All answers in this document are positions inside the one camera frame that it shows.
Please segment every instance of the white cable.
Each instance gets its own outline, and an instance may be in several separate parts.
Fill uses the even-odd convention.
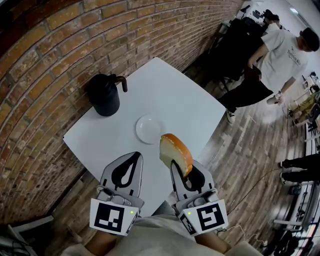
[[[262,241],[262,240],[259,240],[259,239],[258,239],[258,235],[257,235],[257,234],[253,234],[252,236],[250,236],[250,237],[246,240],[246,234],[245,234],[244,230],[242,229],[242,226],[240,226],[240,225],[232,226],[232,227],[226,229],[225,231],[229,231],[229,230],[231,230],[231,229],[233,229],[233,228],[238,228],[238,227],[240,227],[240,229],[241,229],[241,231],[242,231],[242,233],[243,233],[243,240],[244,240],[244,241],[248,242],[252,237],[255,236],[255,237],[256,237],[255,240],[256,240],[257,242],[261,242],[263,245],[265,244],[265,241]]]

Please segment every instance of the brick wall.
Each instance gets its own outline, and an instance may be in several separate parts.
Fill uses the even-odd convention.
[[[12,45],[1,42],[9,45],[0,58],[2,224],[46,214],[83,168],[62,137],[90,108],[84,86],[93,75],[128,76],[153,57],[182,71],[243,3],[71,2],[50,15],[52,1],[46,12],[37,7],[23,21],[26,33]]]

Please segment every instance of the beige shirt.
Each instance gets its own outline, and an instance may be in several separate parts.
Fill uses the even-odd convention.
[[[197,244],[183,224],[175,217],[157,215],[138,219],[127,237],[117,241],[108,256],[222,256],[223,254]],[[247,242],[241,242],[227,256],[262,256]],[[82,244],[68,247],[62,256],[93,256]]]

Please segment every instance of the black pants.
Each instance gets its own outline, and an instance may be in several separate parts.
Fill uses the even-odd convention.
[[[237,107],[258,103],[273,94],[261,81],[244,79],[235,89],[227,92],[219,100],[227,110],[234,113]]]
[[[320,154],[311,154],[304,157],[284,160],[282,165],[285,168],[297,167],[306,170],[284,172],[282,177],[289,182],[311,182],[320,180],[319,172]]]

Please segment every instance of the equipment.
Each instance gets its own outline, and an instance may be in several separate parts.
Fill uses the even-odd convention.
[[[209,171],[193,160],[186,177],[174,159],[170,162],[173,190],[178,198],[172,207],[189,234],[196,236],[228,226],[225,202],[218,199]],[[91,199],[91,228],[128,235],[144,205],[139,198],[142,170],[143,156],[139,152],[123,155],[104,169],[97,198]]]

